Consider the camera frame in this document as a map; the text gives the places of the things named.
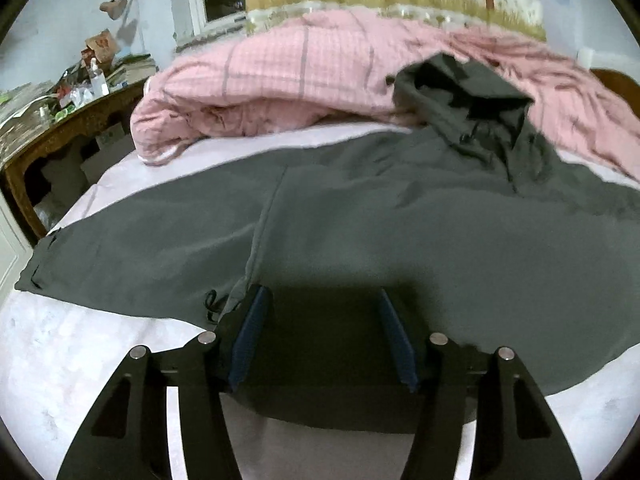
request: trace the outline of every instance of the white door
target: white door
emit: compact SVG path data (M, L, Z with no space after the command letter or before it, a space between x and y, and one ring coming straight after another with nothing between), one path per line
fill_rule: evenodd
M0 309L31 257L31 246L0 194Z

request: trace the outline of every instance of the metal pin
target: metal pin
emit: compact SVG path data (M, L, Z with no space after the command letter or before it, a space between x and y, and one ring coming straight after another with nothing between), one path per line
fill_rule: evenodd
M434 345L444 346L449 342L449 338L440 332L434 332L429 336L429 341Z
M216 340L216 335L210 331L202 332L198 336L198 342L202 343L203 345L208 345L210 343L213 343L215 340Z
M508 346L503 346L498 350L498 355L505 361L511 361L516 357L516 352L511 350Z
M132 359L140 359L141 357L144 357L145 354L146 354L146 348L143 347L142 345L134 346L129 351L129 357L131 357Z

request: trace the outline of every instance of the white bed sheet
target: white bed sheet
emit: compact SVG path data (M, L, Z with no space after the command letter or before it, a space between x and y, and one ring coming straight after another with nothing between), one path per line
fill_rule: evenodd
M74 205L67 225L140 189L253 153L317 146L388 129L376 123L316 126L251 139L207 139L167 166L144 166L131 153ZM580 158L561 153L568 162ZM638 184L588 164L604 180ZM53 480L84 416L132 346L176 348L201 332L187 323L99 312L14 290L0 311L0 416L45 480ZM549 396L585 480L610 461L640 413L640 345L569 390ZM170 389L168 437L175 480L186 480L177 393ZM399 478L411 435L317 430L261 417L223 396L244 480ZM456 480L470 471L475 423L463 432Z

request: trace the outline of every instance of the pink blanket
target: pink blanket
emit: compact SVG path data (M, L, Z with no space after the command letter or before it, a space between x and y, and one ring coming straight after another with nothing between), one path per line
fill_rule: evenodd
M549 141L640 180L640 121L573 60L525 36L445 32L365 9L312 12L178 58L150 79L133 113L136 149L164 164L203 136L292 130L340 112L407 122L385 78L438 52L493 67L535 99L529 119Z

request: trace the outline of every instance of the small bottle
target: small bottle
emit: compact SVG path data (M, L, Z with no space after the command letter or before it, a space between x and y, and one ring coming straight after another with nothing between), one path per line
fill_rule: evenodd
M91 88L94 90L94 97L105 96L109 93L109 86L107 80L104 78L104 72L98 66L98 60L95 57L91 58L91 66L87 71L89 73L89 79L91 80Z

